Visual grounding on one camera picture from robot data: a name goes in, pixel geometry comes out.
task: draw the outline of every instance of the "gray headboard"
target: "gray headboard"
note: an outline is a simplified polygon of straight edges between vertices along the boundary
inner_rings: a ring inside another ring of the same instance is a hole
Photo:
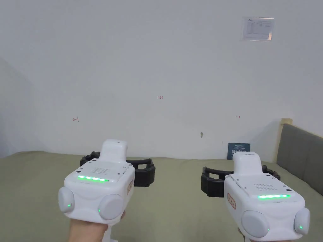
[[[277,164],[323,195],[323,138],[283,124]]]

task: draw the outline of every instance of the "white handheld controller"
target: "white handheld controller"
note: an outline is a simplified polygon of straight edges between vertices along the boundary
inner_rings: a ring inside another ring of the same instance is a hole
[[[127,142],[108,139],[100,157],[69,174],[59,190],[60,210],[69,218],[108,224],[103,241],[110,242],[133,194],[135,168],[126,161]]]
[[[224,181],[224,198],[245,237],[282,241],[306,235],[310,212],[304,198],[274,176],[263,173],[256,153],[238,152],[233,160],[234,172]]]

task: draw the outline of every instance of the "green indicator light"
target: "green indicator light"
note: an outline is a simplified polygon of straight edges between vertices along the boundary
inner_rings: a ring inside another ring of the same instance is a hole
[[[91,176],[78,176],[78,178],[84,178],[84,179],[94,180],[94,181],[109,181],[107,179],[91,177]]]
[[[258,196],[258,198],[261,198],[261,199],[282,198],[282,197],[290,197],[290,195],[283,194],[283,195],[262,195],[262,196]]]

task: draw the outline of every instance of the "round gray button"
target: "round gray button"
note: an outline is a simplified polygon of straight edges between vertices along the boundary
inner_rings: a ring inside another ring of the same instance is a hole
[[[62,187],[58,191],[58,205],[63,213],[71,212],[74,209],[74,195],[70,189]]]
[[[303,208],[297,212],[294,221],[295,231],[301,235],[307,235],[309,229],[310,212]]]
[[[112,194],[105,196],[98,207],[100,216],[105,220],[118,217],[123,212],[123,199],[120,195]]]
[[[253,237],[262,238],[268,234],[269,223],[262,213],[245,211],[241,217],[241,223],[245,231]]]

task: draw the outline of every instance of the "red marking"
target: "red marking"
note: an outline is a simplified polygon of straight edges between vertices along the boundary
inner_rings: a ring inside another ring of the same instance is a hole
[[[228,201],[235,210],[235,200],[233,200],[233,198],[230,196],[229,193],[228,193]]]
[[[129,194],[131,188],[132,188],[132,185],[133,185],[133,180],[131,180],[130,184],[128,185],[128,188],[127,188],[127,195]]]

